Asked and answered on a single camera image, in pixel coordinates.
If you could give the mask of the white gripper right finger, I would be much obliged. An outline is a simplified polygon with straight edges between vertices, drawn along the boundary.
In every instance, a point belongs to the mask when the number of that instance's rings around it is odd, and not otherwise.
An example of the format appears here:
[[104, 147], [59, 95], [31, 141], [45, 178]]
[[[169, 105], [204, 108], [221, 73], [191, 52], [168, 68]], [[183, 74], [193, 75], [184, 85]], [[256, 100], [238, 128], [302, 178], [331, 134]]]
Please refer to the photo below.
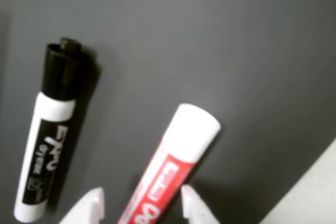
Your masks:
[[181, 187], [183, 217], [192, 224], [219, 224], [208, 205], [190, 185]]

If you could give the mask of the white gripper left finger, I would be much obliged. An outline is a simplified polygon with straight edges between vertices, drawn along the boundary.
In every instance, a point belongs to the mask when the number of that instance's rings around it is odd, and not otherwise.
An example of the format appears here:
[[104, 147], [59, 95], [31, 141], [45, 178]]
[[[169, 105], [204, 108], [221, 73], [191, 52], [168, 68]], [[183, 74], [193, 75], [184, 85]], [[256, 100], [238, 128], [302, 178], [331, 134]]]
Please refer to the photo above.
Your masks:
[[105, 217], [105, 198], [102, 187], [83, 195], [62, 218], [60, 223], [100, 223]]

